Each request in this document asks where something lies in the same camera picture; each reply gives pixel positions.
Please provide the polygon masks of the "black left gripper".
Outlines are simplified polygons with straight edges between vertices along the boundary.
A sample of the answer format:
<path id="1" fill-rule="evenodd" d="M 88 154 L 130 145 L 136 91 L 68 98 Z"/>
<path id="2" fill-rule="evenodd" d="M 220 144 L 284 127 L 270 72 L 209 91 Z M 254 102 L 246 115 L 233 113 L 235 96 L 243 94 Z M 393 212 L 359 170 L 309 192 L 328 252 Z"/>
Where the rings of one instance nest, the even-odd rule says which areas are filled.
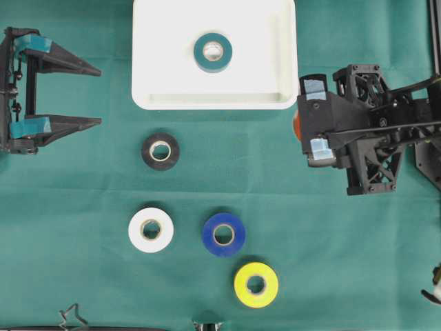
<path id="1" fill-rule="evenodd" d="M 1 150 L 10 154 L 36 154 L 38 148 L 101 124 L 100 118 L 67 116 L 26 116 L 19 120 L 21 105 L 16 101 L 21 64 L 28 72 L 101 76 L 98 68 L 80 59 L 36 29 L 5 29 L 1 42 Z"/>

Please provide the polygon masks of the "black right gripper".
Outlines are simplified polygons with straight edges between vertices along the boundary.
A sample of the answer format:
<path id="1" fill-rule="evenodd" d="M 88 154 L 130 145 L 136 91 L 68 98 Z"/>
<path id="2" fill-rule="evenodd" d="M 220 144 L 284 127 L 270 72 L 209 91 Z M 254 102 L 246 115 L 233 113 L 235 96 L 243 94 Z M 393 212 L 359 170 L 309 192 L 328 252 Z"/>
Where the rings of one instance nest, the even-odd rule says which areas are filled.
<path id="1" fill-rule="evenodd" d="M 404 145 L 414 146 L 417 162 L 431 160 L 431 80 L 391 90 L 378 66 L 354 65 L 334 81 L 353 104 L 349 126 L 332 130 L 336 161 L 351 162 L 347 194 L 393 192 Z"/>

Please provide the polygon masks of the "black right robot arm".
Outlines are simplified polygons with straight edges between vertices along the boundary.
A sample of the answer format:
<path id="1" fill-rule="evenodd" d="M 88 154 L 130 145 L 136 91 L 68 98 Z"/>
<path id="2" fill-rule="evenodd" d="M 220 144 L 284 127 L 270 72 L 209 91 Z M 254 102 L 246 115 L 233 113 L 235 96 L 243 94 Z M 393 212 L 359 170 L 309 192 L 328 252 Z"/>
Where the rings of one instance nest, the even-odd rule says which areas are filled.
<path id="1" fill-rule="evenodd" d="M 347 194 L 396 190 L 407 146 L 414 149 L 415 167 L 440 187 L 440 2 L 429 2 L 435 74 L 395 90 L 387 87 L 376 65 L 349 65 L 335 72 L 340 98 L 361 106 L 371 123 L 365 129 L 330 133 L 343 141 L 336 151 L 348 162 Z"/>

